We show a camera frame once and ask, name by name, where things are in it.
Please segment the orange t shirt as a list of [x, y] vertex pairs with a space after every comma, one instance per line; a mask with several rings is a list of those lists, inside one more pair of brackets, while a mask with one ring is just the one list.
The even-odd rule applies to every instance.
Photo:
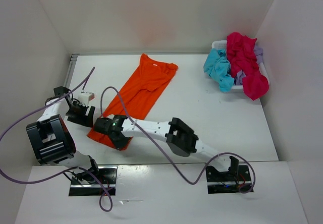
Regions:
[[[144, 120], [177, 70], [176, 64], [155, 61], [143, 53], [139, 66], [119, 91], [129, 115], [132, 118]], [[103, 112], [103, 117], [109, 115], [125, 115], [118, 96], [114, 97]], [[93, 128], [87, 137], [116, 149], [108, 136], [95, 132]]]

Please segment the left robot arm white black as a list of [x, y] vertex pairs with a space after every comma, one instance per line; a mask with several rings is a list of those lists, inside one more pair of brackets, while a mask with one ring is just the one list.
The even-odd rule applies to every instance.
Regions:
[[84, 170], [73, 173], [75, 181], [83, 184], [96, 183], [100, 170], [96, 161], [89, 155], [76, 150], [75, 142], [64, 122], [83, 127], [93, 127], [94, 106], [89, 103], [94, 93], [81, 90], [75, 98], [70, 89], [60, 86], [54, 89], [54, 96], [45, 101], [46, 109], [34, 123], [26, 126], [32, 149], [41, 165], [80, 166]]

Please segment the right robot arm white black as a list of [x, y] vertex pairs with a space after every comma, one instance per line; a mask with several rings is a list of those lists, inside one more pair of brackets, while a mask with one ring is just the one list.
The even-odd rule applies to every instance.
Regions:
[[180, 157], [194, 157], [207, 162], [217, 171], [217, 175], [226, 180], [236, 180], [239, 174], [239, 161], [233, 156], [221, 156], [215, 148], [205, 144], [179, 118], [169, 122], [152, 122], [123, 115], [111, 118], [98, 118], [94, 131], [107, 136], [116, 149], [120, 150], [133, 137], [146, 137], [161, 141], [171, 152]]

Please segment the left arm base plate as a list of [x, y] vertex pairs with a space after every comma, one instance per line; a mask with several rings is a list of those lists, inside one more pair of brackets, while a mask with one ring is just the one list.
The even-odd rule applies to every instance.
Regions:
[[[116, 165], [99, 165], [98, 166], [98, 175], [96, 177], [108, 189], [108, 192], [111, 196], [116, 194], [116, 181], [117, 181], [117, 170]], [[91, 176], [86, 176], [87, 180], [78, 179], [75, 174], [71, 173], [70, 177], [70, 188], [69, 196], [70, 197], [79, 197], [79, 196], [100, 196], [104, 193], [100, 184], [98, 184]]]

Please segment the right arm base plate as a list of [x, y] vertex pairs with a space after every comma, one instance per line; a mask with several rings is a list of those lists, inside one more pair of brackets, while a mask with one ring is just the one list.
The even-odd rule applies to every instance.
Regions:
[[238, 175], [220, 174], [213, 166], [205, 170], [208, 194], [226, 194], [246, 192], [251, 187], [251, 176], [247, 165], [240, 165]]

